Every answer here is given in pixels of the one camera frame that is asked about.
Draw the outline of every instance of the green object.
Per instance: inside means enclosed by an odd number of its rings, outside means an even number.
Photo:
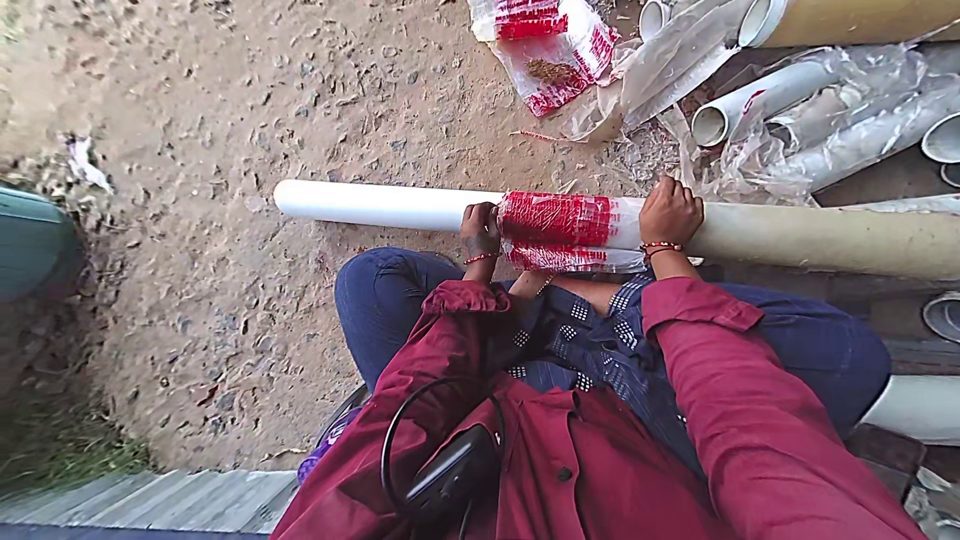
[[[69,289],[82,264],[70,216],[43,197],[0,187],[0,302]]]

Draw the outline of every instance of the blue jeans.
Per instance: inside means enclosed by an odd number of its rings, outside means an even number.
[[[343,267],[334,294],[337,312],[369,388],[406,343],[430,291],[462,277],[447,260],[399,248],[369,250]],[[890,377],[891,360],[880,339],[825,303],[747,285],[721,286],[763,309],[760,330],[784,368],[813,389],[846,435]]]

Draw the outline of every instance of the shirt sleeve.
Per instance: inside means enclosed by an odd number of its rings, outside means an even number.
[[[816,395],[752,330],[762,311],[709,283],[643,292],[717,510],[741,538],[925,538],[844,448]]]
[[[363,412],[307,477],[271,538],[409,538],[380,483],[384,436],[400,405],[443,377],[483,373],[481,318],[510,309],[503,287],[443,282],[423,302],[407,343],[377,381]],[[394,484],[409,485],[476,405],[479,385],[441,384],[404,413],[394,438]]]

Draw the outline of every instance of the knee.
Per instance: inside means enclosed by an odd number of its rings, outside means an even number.
[[[384,270],[396,269],[405,264],[410,253],[412,252],[409,250],[388,246],[373,248],[351,258],[337,273],[334,295],[355,286],[370,287]]]

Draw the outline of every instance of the dirt ground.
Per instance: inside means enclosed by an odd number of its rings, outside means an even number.
[[[466,0],[0,0],[0,14],[0,156],[90,134],[116,186],[84,375],[165,468],[296,466],[262,459],[308,449],[360,381],[338,268],[383,245],[459,255],[450,234],[285,217],[280,180],[619,195],[677,159],[655,127],[633,148],[509,135],[557,135],[573,107],[535,118]],[[66,331],[46,325],[31,335]]]

